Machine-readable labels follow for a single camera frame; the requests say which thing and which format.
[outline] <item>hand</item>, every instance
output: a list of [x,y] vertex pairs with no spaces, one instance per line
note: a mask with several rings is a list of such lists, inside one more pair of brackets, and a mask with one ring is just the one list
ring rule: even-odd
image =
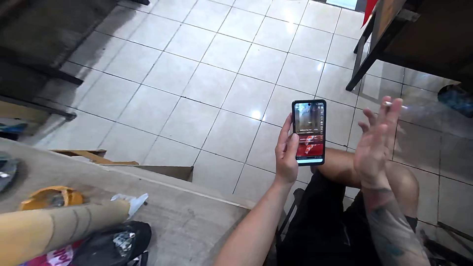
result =
[[285,184],[293,184],[299,171],[299,165],[296,161],[299,136],[296,133],[289,136],[289,129],[292,124],[291,118],[292,114],[289,114],[279,133],[278,144],[274,149],[276,153],[276,181],[282,181]]
[[[391,97],[383,97],[382,102],[385,101],[391,101]],[[363,110],[369,126],[358,122],[363,134],[355,152],[353,165],[360,176],[361,185],[366,188],[386,186],[385,164],[394,145],[395,129],[402,105],[402,99],[395,99],[390,107],[382,104],[377,117],[371,110]]]

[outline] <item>cardboard tube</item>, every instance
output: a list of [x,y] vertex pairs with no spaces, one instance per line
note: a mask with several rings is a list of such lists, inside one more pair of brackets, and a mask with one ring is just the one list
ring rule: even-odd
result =
[[0,214],[0,264],[21,264],[122,223],[129,208],[128,202],[115,200]]

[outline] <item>wooden table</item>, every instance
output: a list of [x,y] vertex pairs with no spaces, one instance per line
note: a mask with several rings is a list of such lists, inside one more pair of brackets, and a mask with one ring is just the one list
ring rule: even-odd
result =
[[[355,47],[346,90],[353,90],[377,59],[472,84],[472,10],[473,1],[466,0],[379,0]],[[370,48],[361,62],[370,34]]]

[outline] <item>phone screen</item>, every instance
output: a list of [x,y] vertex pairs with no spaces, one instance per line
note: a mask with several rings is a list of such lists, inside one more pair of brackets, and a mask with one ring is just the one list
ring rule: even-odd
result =
[[294,104],[294,131],[299,135],[296,160],[299,164],[322,164],[324,161],[325,104]]

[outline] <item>white plastic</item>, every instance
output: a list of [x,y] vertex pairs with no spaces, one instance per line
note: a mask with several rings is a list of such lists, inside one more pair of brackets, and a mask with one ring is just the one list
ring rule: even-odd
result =
[[130,219],[135,214],[135,212],[143,205],[147,198],[148,193],[141,195],[139,198],[123,194],[116,194],[112,197],[111,201],[120,199],[129,202],[130,209],[128,210],[128,219]]

